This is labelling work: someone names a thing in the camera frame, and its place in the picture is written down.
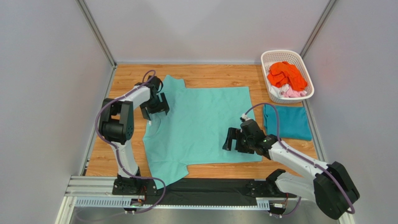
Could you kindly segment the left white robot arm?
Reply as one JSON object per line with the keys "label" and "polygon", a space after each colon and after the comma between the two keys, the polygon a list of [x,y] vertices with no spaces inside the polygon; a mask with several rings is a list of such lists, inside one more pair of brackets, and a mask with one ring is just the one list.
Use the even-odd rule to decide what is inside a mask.
{"label": "left white robot arm", "polygon": [[118,173],[114,181],[113,195],[141,195],[146,184],[154,184],[149,177],[142,177],[137,165],[131,138],[134,133],[134,110],[139,108],[142,116],[151,122],[151,115],[167,114],[170,110],[166,96],[161,92],[163,82],[152,75],[143,82],[137,83],[132,90],[118,98],[106,98],[96,117],[97,135],[114,152]]}

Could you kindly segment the teal green t shirt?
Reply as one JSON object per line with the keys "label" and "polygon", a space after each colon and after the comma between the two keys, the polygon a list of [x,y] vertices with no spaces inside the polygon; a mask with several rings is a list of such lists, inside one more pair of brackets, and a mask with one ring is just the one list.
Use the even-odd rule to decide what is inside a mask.
{"label": "teal green t shirt", "polygon": [[163,80],[170,110],[151,115],[143,138],[156,187],[161,189],[188,175],[196,164],[258,162],[256,154],[223,150],[228,129],[239,128],[252,107],[249,88],[187,88],[183,79]]}

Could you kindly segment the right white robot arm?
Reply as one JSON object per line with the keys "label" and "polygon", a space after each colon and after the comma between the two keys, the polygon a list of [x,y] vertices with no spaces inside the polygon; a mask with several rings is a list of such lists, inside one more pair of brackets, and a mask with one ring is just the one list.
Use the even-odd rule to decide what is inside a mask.
{"label": "right white robot arm", "polygon": [[230,127],[223,150],[263,156],[284,164],[298,175],[283,169],[272,172],[266,182],[272,192],[293,194],[313,201],[329,218],[353,214],[360,193],[346,168],[339,162],[328,164],[290,147],[277,135],[266,135],[253,119],[242,119],[240,128]]}

